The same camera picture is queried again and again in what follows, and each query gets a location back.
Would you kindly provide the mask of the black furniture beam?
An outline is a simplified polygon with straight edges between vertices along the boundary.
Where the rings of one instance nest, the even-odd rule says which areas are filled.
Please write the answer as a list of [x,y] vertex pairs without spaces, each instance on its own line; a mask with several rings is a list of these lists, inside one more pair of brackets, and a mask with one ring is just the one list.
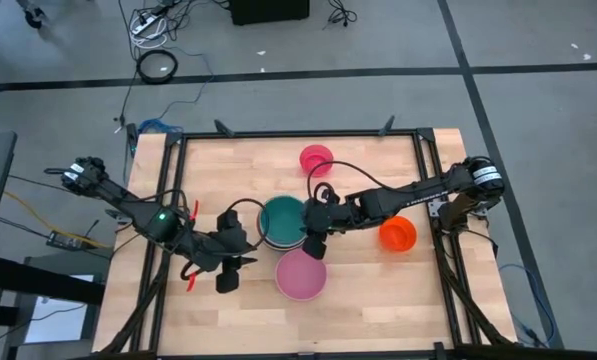
[[100,305],[105,286],[0,258],[0,289]]

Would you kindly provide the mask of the white floor panel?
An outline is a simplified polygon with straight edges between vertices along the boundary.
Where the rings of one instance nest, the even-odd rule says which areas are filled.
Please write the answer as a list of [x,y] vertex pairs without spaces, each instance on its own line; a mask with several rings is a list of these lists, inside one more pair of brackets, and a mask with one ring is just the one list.
[[94,307],[85,303],[38,296],[24,344],[69,342],[87,339]]

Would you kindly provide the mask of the orange plastic bowl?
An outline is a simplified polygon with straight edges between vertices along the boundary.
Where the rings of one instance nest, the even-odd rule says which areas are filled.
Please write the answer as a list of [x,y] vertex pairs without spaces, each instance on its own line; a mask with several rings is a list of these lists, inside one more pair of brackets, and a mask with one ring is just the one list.
[[417,230],[414,224],[405,217],[394,216],[379,227],[381,246],[392,252],[407,252],[417,241]]

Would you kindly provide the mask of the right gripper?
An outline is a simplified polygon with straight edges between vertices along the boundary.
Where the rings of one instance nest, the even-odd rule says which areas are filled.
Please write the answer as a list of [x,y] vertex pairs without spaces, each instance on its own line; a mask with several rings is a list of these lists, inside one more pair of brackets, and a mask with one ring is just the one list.
[[352,213],[345,204],[321,202],[310,198],[305,202],[302,218],[302,230],[306,234],[302,249],[316,260],[324,258],[328,235],[353,229]]

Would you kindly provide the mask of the magenta plastic bowl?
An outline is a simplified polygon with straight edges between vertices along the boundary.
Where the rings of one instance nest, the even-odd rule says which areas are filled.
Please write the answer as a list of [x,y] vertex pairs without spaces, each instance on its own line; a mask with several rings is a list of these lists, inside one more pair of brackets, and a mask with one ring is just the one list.
[[305,147],[299,156],[299,163],[305,175],[312,173],[313,177],[325,176],[332,168],[334,160],[331,150],[320,144]]

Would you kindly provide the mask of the black box on floor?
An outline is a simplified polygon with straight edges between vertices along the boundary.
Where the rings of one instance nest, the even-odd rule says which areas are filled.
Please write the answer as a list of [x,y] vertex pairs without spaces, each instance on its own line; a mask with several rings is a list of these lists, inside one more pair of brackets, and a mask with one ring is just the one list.
[[310,14],[310,0],[229,0],[234,25],[302,20]]

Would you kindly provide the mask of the black aluminium table frame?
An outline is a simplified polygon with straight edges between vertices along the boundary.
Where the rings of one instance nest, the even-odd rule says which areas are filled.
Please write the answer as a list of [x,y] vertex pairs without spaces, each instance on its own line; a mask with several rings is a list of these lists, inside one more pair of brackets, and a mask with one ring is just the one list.
[[[176,149],[170,174],[180,174],[191,203],[199,201],[197,225],[213,227],[217,215],[235,204],[248,232],[262,202],[276,195],[304,198],[306,178],[299,165],[302,149],[327,146],[335,166],[329,180],[342,194],[378,182],[404,185],[436,167],[465,158],[456,129],[430,129],[379,137],[364,134],[206,134]],[[159,360],[259,360],[277,355],[320,359],[392,354],[413,356],[435,343],[452,346],[451,326],[469,339],[461,303],[447,308],[432,244],[427,208],[404,211],[417,230],[405,253],[384,250],[376,230],[331,237],[324,262],[327,282],[309,301],[285,297],[275,283],[280,253],[258,250],[257,262],[240,273],[237,290],[221,295],[215,278],[204,274],[194,288],[179,276],[182,259],[171,263],[158,345]]]

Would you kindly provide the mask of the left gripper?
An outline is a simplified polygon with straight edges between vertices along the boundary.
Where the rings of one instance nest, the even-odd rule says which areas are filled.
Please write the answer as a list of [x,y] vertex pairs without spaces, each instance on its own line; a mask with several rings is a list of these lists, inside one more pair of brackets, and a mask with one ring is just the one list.
[[238,220],[238,213],[228,209],[217,218],[217,230],[209,236],[221,248],[210,253],[222,259],[222,272],[216,277],[216,290],[226,294],[239,287],[238,271],[242,266],[257,262],[256,258],[244,257],[249,251],[255,251],[256,245],[247,241],[247,233]]

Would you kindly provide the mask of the black chair caster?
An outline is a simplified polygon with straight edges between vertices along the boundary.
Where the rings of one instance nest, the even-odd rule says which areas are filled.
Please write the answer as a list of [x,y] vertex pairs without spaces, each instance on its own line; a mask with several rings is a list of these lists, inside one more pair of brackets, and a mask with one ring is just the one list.
[[44,11],[33,0],[16,0],[16,2],[23,10],[27,24],[33,29],[41,29],[45,17]]

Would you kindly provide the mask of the white power strip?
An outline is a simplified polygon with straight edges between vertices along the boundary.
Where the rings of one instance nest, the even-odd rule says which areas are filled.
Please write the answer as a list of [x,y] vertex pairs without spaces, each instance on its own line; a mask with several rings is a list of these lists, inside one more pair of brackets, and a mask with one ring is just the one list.
[[138,13],[132,17],[129,24],[130,33],[133,36],[139,36],[145,30],[153,28],[156,34],[160,34],[166,29],[166,21],[161,15],[154,15],[152,13]]

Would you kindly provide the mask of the small black device box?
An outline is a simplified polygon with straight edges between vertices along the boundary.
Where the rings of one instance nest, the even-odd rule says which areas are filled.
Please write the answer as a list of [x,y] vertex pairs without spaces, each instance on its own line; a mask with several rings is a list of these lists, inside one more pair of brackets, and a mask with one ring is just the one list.
[[79,251],[87,248],[87,244],[74,237],[52,231],[49,233],[45,244],[49,247],[66,251]]

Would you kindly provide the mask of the round black-rimmed floor lens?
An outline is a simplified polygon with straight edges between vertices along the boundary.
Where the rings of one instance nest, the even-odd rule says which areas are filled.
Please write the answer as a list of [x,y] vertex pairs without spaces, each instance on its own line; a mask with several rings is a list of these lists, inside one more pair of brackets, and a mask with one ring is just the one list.
[[140,55],[136,62],[138,77],[148,85],[169,83],[177,73],[178,59],[171,52],[153,49]]

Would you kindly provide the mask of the blue-grey plastic bowl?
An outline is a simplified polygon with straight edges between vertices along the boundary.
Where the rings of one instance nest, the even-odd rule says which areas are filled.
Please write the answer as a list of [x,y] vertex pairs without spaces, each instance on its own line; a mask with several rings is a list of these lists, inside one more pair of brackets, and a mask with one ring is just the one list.
[[273,242],[269,242],[267,240],[263,241],[263,244],[266,245],[268,248],[275,250],[275,251],[280,251],[280,252],[288,252],[288,251],[291,251],[294,249],[301,248],[303,243],[304,243],[304,240],[295,242],[295,243],[291,243],[289,245],[278,245]]

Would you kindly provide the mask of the pink plastic bowl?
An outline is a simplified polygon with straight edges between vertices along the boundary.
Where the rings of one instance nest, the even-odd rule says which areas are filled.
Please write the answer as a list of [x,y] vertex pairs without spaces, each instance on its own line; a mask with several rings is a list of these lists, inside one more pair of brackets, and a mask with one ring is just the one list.
[[277,262],[275,282],[278,290],[295,301],[309,301],[321,294],[327,282],[327,267],[302,249],[285,253]]

